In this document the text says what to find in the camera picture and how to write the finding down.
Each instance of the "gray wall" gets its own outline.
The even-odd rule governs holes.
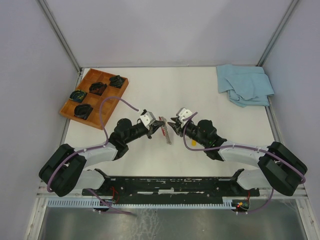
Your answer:
[[[291,0],[47,0],[82,67],[255,65]]]
[[[320,1],[302,0],[264,69],[286,145],[308,166],[305,187],[320,221]]]
[[[23,239],[77,73],[35,0],[0,7],[0,238]]]

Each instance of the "red wire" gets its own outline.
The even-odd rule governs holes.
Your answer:
[[[250,199],[250,191],[248,190],[248,196],[246,197],[246,200],[248,201]]]
[[[116,194],[118,194],[118,197],[117,197],[117,199],[116,199],[116,201],[115,201],[115,203],[117,203],[118,201],[119,201],[119,193],[116,191],[116,189],[115,189],[115,187],[111,187],[110,189],[112,189],[112,191],[113,191],[113,193],[112,193],[112,201],[114,201],[114,199],[115,199],[115,193]]]

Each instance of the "white table surface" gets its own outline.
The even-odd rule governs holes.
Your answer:
[[[264,107],[242,108],[231,103],[226,93],[218,93],[215,67],[97,69],[128,78],[129,85],[122,98],[136,108],[153,112],[156,117],[169,120],[181,107],[186,107],[198,112],[193,118],[196,124],[202,119],[212,120],[222,138],[255,146],[269,145],[274,140]],[[119,102],[106,124],[109,134],[121,118],[128,118],[135,124],[139,114]],[[167,127],[172,145],[166,144],[159,129],[152,139],[144,136],[129,143],[129,151],[121,159],[88,169],[99,168],[110,176],[228,177],[240,168],[252,168],[240,163],[211,160],[201,151],[189,151],[183,139],[175,135],[170,126]],[[71,120],[65,142],[72,147],[87,147],[105,140],[102,130]]]

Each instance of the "blue cloth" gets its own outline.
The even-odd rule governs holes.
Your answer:
[[[217,67],[218,92],[227,92],[229,100],[240,106],[269,106],[268,96],[274,90],[262,67],[233,66],[231,64]]]

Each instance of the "black mounting plate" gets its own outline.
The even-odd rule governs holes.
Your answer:
[[[231,177],[180,176],[108,176],[95,192],[99,196],[112,196],[112,187],[118,192],[118,204],[222,204],[222,197],[247,197],[249,194]],[[260,196],[258,189],[249,191],[252,197]],[[92,194],[84,189],[82,195]]]

